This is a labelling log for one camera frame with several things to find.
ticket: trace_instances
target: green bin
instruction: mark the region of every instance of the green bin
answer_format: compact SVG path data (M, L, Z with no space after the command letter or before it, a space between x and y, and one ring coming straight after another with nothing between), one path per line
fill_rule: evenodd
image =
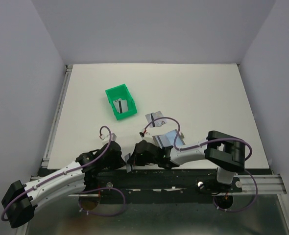
M116 120L121 120L137 113L135 101L131 97L125 84L108 89L105 93L109 99L110 105L112 106ZM114 106L113 101L118 100L119 98L127 100L128 111L125 113L120 114Z

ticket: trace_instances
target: silver metal panel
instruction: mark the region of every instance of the silver metal panel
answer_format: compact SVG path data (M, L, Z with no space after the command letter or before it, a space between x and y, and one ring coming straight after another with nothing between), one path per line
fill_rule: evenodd
M252 196L235 196L232 208ZM120 205L100 205L109 213ZM77 197L65 197L40 211L29 222L28 235L288 235L277 195L260 195L254 206L240 213L218 211L212 204L152 204L127 206L116 217L79 212Z
M61 91L61 94L60 94L60 97L59 97L59 102L58 102L57 107L56 107L53 124L51 126L50 134L49 134L49 137L48 137L46 150L45 150L45 153L44 153L44 156L43 156L44 159L50 157L50 152L51 152L51 149L52 149L52 146L53 146L53 142L54 142L54 137L55 137L55 134L56 134L56 127L58 125L58 121L59 121L60 116L61 116L61 111L62 111L62 107L63 107L63 103L64 103L64 98L65 98L65 95L66 95L66 90L67 90L68 83L70 81L71 73L72 73L72 65L66 65L66 73L65 73L65 77L64 77L62 91Z

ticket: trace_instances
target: white wall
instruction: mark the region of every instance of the white wall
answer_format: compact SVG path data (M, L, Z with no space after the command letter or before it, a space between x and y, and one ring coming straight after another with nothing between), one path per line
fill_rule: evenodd
M239 63L274 0L32 0L67 64Z
M277 0L240 72L271 168L289 196L289 0Z
M0 215L9 185L40 166L64 72L32 2L0 0Z

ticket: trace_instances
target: purple cable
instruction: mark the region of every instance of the purple cable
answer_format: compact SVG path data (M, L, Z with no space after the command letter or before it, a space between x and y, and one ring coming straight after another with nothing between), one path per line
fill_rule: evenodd
M109 132L109 135L110 135L110 140L109 140L108 144L106 145L104 151L103 151L97 158L93 159L91 162L88 162L87 164L84 164L84 165L81 165L81 166L78 166L78 167L69 169L69 170L66 171L66 173L73 172L73 171L75 171L75 170L78 170L78 169L84 168L84 167L86 167L86 166L88 166L88 165L91 165L92 163L95 163L95 162L96 162L99 158L101 158L101 157L103 156L103 154L108 150L108 148L110 147L110 144L111 144L111 140L112 140L112 132L111 132L110 128L108 128L107 126L102 126L102 127L100 128L100 136L101 136L101 134L102 134L102 129L103 129L103 128L107 129L108 132ZM60 177L60 176L62 176L62 175L64 175L64 172L61 172L61 173L59 173L59 174L57 174L57 175L54 175L54 176L52 176L52 177L50 177L50 178L48 178L48 179L40 182L39 184L36 185L36 187L38 188L38 187L40 187L41 185L43 185L43 184L45 184L45 183L47 183L47 182L49 182L49 181L51 181L51 180L53 180L53 179L55 179L55 178L57 178L57 177ZM21 198L22 196L26 195L27 193L29 193L29 192L31 192L31 191L33 191L33 190L34 190L33 188L30 188L30 189L26 190L25 192L23 192L23 193L21 193L20 195L18 195L17 197L15 197L10 203L8 203L7 206L4 208L4 210L3 210L3 212L2 212L1 220L2 220L2 221L8 221L9 219L8 219L8 218L5 219L4 216L5 216L6 212L7 212L7 210L10 208L10 206L11 206L14 202L16 202L19 198Z
M249 171L247 171L247 170L244 170L244 171L245 171L248 175L250 175L250 177L252 178L252 180L253 180L253 182L254 182L254 186L256 187L256 194L255 194L253 200L252 200L247 206L245 206L244 208L237 209L237 210L229 210L229 211L228 211L228 210L223 209L223 208L221 208L221 207L219 207L219 206L217 205L216 197L214 196L214 197L213 197L213 204L214 204L214 206L215 206L218 210L223 211L223 212L229 212L229 213L237 213L237 212L241 212L241 211L244 211L244 210L252 207L252 205L256 202L256 200L257 200L257 198L258 198L258 185L257 185L257 182L256 182L256 180L254 179L253 175L252 175Z
M240 143L243 143L243 144L247 145L247 147L249 148L249 154L248 154L248 156L245 158L245 161L247 161L247 160L251 157L251 155L252 155L252 147L250 146L250 144L248 144L246 141L244 141L244 140L242 140L242 139L238 139L238 138L222 138L222 139L217 139L217 140L206 141L206 142L201 143L200 145L194 145L194 146L190 146L190 147L187 147L187 148L178 148L178 147L176 146L176 140L177 140L177 137L179 136L179 133L180 133L180 124L179 124L179 122L178 122L176 119L174 119L174 118L172 118L172 117L158 117L158 118L152 120L151 122L149 122L148 125L145 126L144 129L146 130L146 129L150 126L151 123L153 123L153 122L155 122L155 121L157 121L157 120L160 120L160 119L169 119L169 120L172 120L172 121L174 121L174 122L177 123L178 130L177 130L177 132L176 132L176 136L175 136L175 138L174 138L174 143L173 143L173 145L174 145L174 148L175 148L176 150L178 150L178 151L184 151L184 150L190 150L190 149L194 149L194 148L199 148L199 147L204 146L204 145L206 145L206 144L215 143L215 142L238 141L238 142L240 142Z
M112 213L112 214L102 214L102 213L98 213L98 212L93 212L93 211L86 211L82 208L81 206L81 202L80 200L78 200L78 205L79 205L79 208L84 211L85 213L89 213L89 214L94 214L94 215L99 215L99 216L107 216L107 217L111 217L111 216L115 216L115 215L118 215L118 214L121 214L124 210L125 210L125 207L126 207L126 198L124 196L124 194L122 193L122 191L120 191L119 189L117 188L108 188L108 187L105 187L105 188L97 188L97 189L94 189L94 190L89 190L89 191L84 191L84 192L81 192L80 194L82 193L88 193L88 192L96 192L96 191L100 191L100 190L105 190L105 189L112 189L112 190L115 190L116 192L119 192L123 198L123 206L121 207L121 209L118 211L118 212L115 212L115 213Z

